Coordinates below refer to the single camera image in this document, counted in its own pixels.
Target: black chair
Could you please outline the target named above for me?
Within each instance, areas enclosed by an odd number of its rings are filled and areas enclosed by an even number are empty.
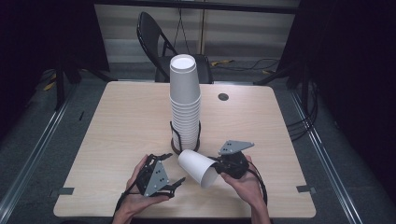
[[[147,12],[141,12],[138,18],[136,32],[140,45],[156,67],[155,81],[169,82],[169,65],[171,59],[177,55],[177,52],[163,34],[163,30]],[[159,56],[158,51],[160,37],[163,39],[162,56]],[[171,56],[165,54],[167,49],[172,51]],[[202,54],[193,54],[191,56],[196,62],[199,83],[213,84],[213,76],[206,56]]]

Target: gray carpet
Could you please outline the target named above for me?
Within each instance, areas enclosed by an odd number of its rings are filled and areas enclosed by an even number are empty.
[[[224,66],[250,67],[254,62],[231,63]],[[264,67],[269,62],[259,64]],[[111,64],[110,76],[121,79],[150,79],[154,67],[150,63]],[[213,68],[215,81],[248,82],[261,80],[266,75],[261,70],[232,71]],[[52,136],[43,157],[37,165],[27,188],[15,206],[8,223],[61,223],[74,219],[89,223],[108,223],[109,217],[59,218],[53,215],[56,197],[50,193],[61,188],[78,153],[85,132],[88,129],[95,108],[106,83],[90,73],[81,73],[83,79],[78,85],[62,121]],[[298,121],[297,110],[290,92],[286,88],[287,78],[272,81],[272,87],[287,124]],[[37,86],[36,95],[26,108],[18,124],[1,142],[0,149],[0,195],[3,198],[19,170],[28,159],[40,135],[44,132],[56,103],[56,88],[42,91],[46,81]],[[364,161],[350,147],[343,134],[336,128],[326,106],[318,98],[318,117],[315,127],[328,150],[335,169],[343,180],[363,223],[396,223],[396,208],[381,185],[376,181]],[[343,207],[334,193],[331,182],[322,167],[320,159],[308,135],[293,142],[308,186],[317,193],[312,198],[317,214],[309,219],[276,218],[281,223],[350,223]],[[138,219],[134,223],[185,223],[186,220]],[[248,220],[189,220],[189,223],[248,223]]]

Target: hand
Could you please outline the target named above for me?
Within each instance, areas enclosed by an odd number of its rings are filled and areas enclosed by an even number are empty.
[[[245,156],[249,161],[249,170],[254,171],[250,156]],[[240,179],[234,179],[230,175],[221,173],[224,181],[231,185],[239,197],[250,205],[251,223],[269,224],[271,223],[267,205],[262,198],[262,189],[257,177],[251,172],[246,172]]]
[[[250,156],[246,155],[245,157],[249,161],[248,169],[254,171]],[[262,200],[262,189],[259,180],[251,172],[246,172],[240,179],[234,179],[225,173],[220,175],[227,184],[235,189],[239,197],[248,204],[252,205],[258,200]]]
[[[148,155],[145,155],[143,159],[136,165],[136,167],[134,168],[134,173],[126,184],[126,189],[132,186],[137,178],[137,175],[139,174],[139,171],[145,165],[147,158]],[[120,209],[116,212],[114,216],[113,224],[129,224],[136,214],[141,213],[147,207],[155,203],[161,203],[169,200],[169,197],[164,195],[160,195],[157,197],[145,197],[139,193],[139,189],[137,188],[137,186],[134,186],[131,189],[131,192],[135,194],[129,194],[126,196],[121,204]]]

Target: wooden table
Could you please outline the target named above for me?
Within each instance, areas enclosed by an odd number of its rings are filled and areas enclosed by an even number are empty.
[[[258,167],[268,192],[271,217],[313,217],[316,213],[274,92],[269,87],[201,85],[199,153],[218,156],[226,140],[248,141],[244,150]],[[229,95],[221,101],[220,93]],[[58,217],[111,217],[126,180],[145,154],[171,148],[169,84],[110,82],[92,118],[54,208]],[[186,176],[169,202],[152,205],[140,217],[250,217],[250,208],[219,176],[201,189],[177,164],[163,162],[170,182]]]

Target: chair backrest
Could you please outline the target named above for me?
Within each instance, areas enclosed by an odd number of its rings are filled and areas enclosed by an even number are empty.
[[[169,75],[162,68],[159,60],[160,56],[158,55],[158,42],[160,37],[164,41],[163,55],[166,49],[172,50],[174,54],[177,54],[177,52],[163,34],[161,27],[147,12],[141,12],[137,22],[136,33],[140,45],[142,46],[143,51],[146,52],[148,58],[166,78],[169,78]]]

